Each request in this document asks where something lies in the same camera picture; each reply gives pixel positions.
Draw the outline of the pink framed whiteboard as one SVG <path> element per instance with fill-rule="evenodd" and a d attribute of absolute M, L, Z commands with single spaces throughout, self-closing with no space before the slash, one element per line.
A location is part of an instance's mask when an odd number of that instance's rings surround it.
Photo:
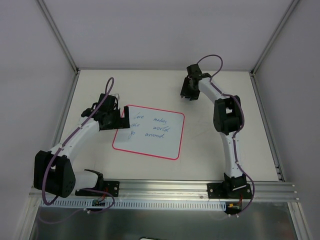
<path fill-rule="evenodd" d="M 173 161 L 180 157 L 183 113 L 132 104 L 128 109 L 130 128 L 116 131 L 113 149 Z"/>

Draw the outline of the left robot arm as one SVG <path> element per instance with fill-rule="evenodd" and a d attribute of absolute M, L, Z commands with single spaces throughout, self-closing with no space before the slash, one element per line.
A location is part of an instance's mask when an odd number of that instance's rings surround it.
<path fill-rule="evenodd" d="M 116 96 L 102 93 L 98 102 L 82 112 L 78 125 L 65 140 L 35 155 L 33 187 L 61 198 L 67 198 L 72 192 L 77 196 L 104 195 L 108 184 L 103 174 L 91 169 L 75 172 L 73 161 L 95 134 L 128 128 L 129 107 L 120 109 Z"/>

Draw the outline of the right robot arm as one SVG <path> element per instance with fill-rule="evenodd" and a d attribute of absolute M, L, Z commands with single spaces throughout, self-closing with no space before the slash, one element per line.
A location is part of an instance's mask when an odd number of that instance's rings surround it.
<path fill-rule="evenodd" d="M 224 158 L 224 180 L 218 186 L 209 188 L 210 198 L 251 199 L 252 190 L 247 183 L 247 175 L 241 167 L 239 138 L 244 127 L 244 113 L 237 95 L 224 93 L 213 82 L 209 73 L 203 73 L 198 64 L 186 68 L 180 96 L 195 101 L 203 93 L 214 105 L 213 126 L 220 134 Z"/>

